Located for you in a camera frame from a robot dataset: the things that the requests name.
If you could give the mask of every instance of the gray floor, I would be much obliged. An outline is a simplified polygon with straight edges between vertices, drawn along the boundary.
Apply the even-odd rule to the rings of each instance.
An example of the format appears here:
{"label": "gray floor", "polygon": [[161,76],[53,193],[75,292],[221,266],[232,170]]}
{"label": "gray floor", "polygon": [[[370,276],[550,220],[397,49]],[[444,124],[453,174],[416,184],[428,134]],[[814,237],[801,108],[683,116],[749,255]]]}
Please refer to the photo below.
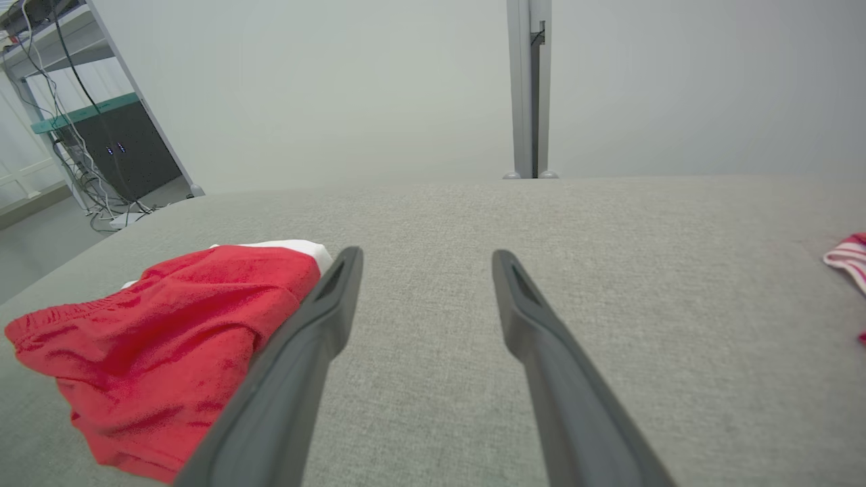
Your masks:
{"label": "gray floor", "polygon": [[[141,202],[168,205],[183,200],[189,192],[186,181],[178,178],[144,196]],[[111,234],[90,228],[90,217],[72,198],[1,230],[0,303],[107,237]]]}

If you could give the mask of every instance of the folded clothing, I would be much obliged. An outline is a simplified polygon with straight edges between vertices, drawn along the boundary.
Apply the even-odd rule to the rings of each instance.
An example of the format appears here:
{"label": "folded clothing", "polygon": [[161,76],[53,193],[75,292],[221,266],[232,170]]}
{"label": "folded clothing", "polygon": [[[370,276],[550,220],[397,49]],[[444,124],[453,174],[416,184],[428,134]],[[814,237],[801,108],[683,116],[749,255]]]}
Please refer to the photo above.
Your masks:
{"label": "folded clothing", "polygon": [[[844,239],[835,249],[827,252],[824,263],[847,271],[857,287],[866,294],[866,233],[855,233]],[[860,335],[860,342],[866,345],[866,333]]]}
{"label": "folded clothing", "polygon": [[104,299],[18,318],[6,336],[25,366],[57,378],[98,463],[170,483],[319,281],[317,258],[331,263],[312,245],[180,256]]}

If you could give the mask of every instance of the baseboard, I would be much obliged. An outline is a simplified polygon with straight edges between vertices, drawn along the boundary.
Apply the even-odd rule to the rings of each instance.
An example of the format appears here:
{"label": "baseboard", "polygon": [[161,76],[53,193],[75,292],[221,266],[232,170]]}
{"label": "baseboard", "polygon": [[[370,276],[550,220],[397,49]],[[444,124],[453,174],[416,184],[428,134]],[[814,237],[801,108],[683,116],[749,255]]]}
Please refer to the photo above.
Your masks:
{"label": "baseboard", "polygon": [[66,186],[66,183],[61,182],[45,188],[42,190],[42,194],[35,198],[22,199],[12,205],[0,208],[0,230],[10,227],[55,203],[60,203],[70,196],[72,196],[72,192],[69,187]]}

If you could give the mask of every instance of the power strip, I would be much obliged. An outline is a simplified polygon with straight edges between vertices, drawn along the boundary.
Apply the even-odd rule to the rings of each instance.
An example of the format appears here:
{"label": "power strip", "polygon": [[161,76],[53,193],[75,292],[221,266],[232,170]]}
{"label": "power strip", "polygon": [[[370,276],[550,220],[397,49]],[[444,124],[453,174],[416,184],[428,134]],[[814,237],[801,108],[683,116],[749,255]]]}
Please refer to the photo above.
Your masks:
{"label": "power strip", "polygon": [[112,220],[110,225],[114,229],[121,230],[126,228],[127,221],[129,222],[129,224],[134,224],[135,222],[139,221],[139,218],[143,217],[144,215],[144,213],[129,213],[129,218],[127,218],[126,213],[124,213]]}

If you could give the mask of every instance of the striped cloth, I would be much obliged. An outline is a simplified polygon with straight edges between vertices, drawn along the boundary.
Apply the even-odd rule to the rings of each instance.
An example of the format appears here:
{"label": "striped cloth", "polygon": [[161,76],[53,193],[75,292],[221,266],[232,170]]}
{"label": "striped cloth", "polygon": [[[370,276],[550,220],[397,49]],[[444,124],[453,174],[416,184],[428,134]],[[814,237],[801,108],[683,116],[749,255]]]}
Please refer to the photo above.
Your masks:
{"label": "striped cloth", "polygon": [[[835,249],[827,252],[824,263],[846,270],[866,294],[866,233],[855,233],[844,239]],[[866,333],[860,335],[860,342],[866,345]]]}

